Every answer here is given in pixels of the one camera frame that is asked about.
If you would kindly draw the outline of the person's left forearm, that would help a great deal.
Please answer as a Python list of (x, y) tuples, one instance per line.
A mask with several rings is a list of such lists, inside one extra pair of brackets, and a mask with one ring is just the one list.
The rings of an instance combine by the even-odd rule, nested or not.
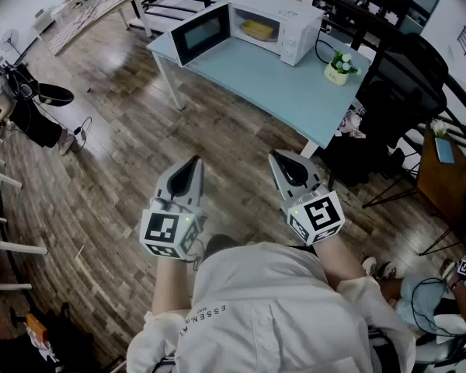
[(188, 263), (160, 256), (157, 259), (152, 315), (178, 314), (187, 317), (191, 310)]

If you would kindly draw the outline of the potted plant with white flowers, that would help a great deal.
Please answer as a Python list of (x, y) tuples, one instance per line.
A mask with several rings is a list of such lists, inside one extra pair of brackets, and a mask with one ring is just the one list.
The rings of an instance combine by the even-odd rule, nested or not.
[(345, 85), (350, 75), (360, 75), (361, 69), (354, 66), (351, 54), (335, 51), (333, 59), (327, 64), (324, 76), (337, 85)]

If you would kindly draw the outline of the black office chair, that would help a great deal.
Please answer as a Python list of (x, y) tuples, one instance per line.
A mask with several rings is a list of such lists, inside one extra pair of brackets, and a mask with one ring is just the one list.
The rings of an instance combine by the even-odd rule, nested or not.
[(447, 76), (445, 60), (417, 33), (379, 54), (357, 95), (365, 109), (361, 137), (335, 136), (318, 154), (331, 176), (353, 187), (397, 166), (399, 139), (445, 110)]

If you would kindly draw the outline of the yellow tray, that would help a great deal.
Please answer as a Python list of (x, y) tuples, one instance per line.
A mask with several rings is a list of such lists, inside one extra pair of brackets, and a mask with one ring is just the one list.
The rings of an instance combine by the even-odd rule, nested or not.
[(254, 19), (248, 19), (241, 24), (241, 30), (244, 34), (261, 41), (267, 41), (271, 38), (274, 28), (265, 23)]

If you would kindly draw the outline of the orange box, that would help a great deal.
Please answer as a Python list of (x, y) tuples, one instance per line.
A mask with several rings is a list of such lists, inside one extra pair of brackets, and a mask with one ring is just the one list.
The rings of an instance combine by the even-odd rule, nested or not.
[(26, 326), (34, 333), (39, 341), (48, 340), (47, 328), (32, 313), (26, 314)]

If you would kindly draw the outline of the white flower bouquet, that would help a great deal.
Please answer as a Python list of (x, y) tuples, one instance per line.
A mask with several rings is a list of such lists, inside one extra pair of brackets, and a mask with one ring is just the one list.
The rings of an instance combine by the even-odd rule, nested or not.
[(449, 125), (442, 120), (436, 119), (432, 120), (430, 128), (432, 129), (436, 138), (444, 138), (449, 129)]

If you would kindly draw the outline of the person's white shirt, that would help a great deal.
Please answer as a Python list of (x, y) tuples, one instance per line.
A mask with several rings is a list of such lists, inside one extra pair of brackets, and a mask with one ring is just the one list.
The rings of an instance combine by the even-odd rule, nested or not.
[(148, 312), (127, 373), (412, 373), (415, 359), (375, 279), (334, 290), (315, 252), (261, 242), (204, 260), (187, 317)]

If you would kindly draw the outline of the brown wooden desk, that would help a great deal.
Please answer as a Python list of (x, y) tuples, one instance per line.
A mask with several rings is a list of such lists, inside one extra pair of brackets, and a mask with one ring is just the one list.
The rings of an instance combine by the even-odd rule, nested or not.
[(434, 133), (431, 128), (427, 127), (423, 135), (419, 163), (404, 172), (404, 174), (409, 174), (416, 171), (416, 184), (412, 188), (390, 197), (386, 197), (386, 192), (382, 191), (374, 199), (362, 205), (362, 208), (365, 209), (416, 193), (421, 195), (437, 215), (445, 221), (447, 230), (422, 251), (420, 256), (449, 249), (450, 245), (440, 246), (440, 243), (449, 234), (454, 234), (457, 238), (453, 245), (463, 246), (466, 252), (466, 156), (455, 145), (452, 138), (446, 137), (446, 140), (450, 142), (454, 163), (443, 163), (439, 160)]

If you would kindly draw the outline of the white microwave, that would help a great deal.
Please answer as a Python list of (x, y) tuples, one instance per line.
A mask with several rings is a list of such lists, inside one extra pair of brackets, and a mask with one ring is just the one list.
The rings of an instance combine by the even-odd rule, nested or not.
[[(295, 66), (315, 46), (323, 16), (321, 9), (297, 0), (222, 0), (185, 19), (168, 35), (181, 67), (230, 37), (273, 52)], [(261, 41), (244, 34), (241, 24), (248, 19), (272, 26), (271, 38)]]

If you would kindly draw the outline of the blue book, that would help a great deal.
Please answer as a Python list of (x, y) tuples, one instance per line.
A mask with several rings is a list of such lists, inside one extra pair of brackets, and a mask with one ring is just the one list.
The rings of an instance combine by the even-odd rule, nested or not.
[(454, 153), (449, 140), (443, 138), (435, 138), (436, 152), (439, 162), (443, 164), (454, 164)]

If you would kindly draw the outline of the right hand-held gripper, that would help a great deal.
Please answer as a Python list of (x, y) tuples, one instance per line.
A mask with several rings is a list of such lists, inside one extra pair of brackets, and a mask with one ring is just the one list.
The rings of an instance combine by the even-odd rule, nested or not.
[(269, 164), (283, 200), (281, 211), (286, 223), (305, 245), (340, 231), (345, 217), (337, 193), (317, 183), (318, 170), (310, 159), (288, 150), (274, 150), (269, 153)]

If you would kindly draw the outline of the light blue table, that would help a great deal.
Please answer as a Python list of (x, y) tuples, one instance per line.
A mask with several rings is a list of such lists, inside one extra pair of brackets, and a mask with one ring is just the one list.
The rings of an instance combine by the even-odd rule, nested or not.
[[(361, 69), (345, 85), (324, 76), (324, 54), (332, 48), (352, 55)], [(350, 108), (370, 67), (357, 51), (326, 34), (294, 67), (254, 44), (229, 38), (186, 65), (186, 69), (217, 83), (283, 121), (307, 138), (304, 156), (326, 148)]]

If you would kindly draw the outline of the person's right forearm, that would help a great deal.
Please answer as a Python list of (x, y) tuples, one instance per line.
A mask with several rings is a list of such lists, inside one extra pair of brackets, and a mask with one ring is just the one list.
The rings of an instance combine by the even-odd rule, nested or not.
[(339, 234), (313, 245), (329, 286), (337, 289), (341, 281), (365, 277), (365, 271), (358, 259), (351, 253)]

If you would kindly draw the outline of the white standing fan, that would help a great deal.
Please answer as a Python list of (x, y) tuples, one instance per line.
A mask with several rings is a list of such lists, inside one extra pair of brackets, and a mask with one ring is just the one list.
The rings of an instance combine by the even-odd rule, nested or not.
[(24, 53), (18, 49), (19, 32), (15, 29), (5, 31), (0, 39), (0, 48), (2, 52), (8, 53), (11, 51), (16, 52), (18, 59), (21, 60), (24, 57)]

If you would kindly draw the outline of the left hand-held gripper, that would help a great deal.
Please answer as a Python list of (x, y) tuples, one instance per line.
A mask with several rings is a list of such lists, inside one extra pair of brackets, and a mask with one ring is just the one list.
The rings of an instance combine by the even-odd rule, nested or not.
[(139, 242), (150, 254), (175, 260), (191, 257), (203, 231), (203, 209), (198, 207), (203, 177), (203, 160), (198, 155), (175, 163), (160, 175), (156, 197), (141, 217)]

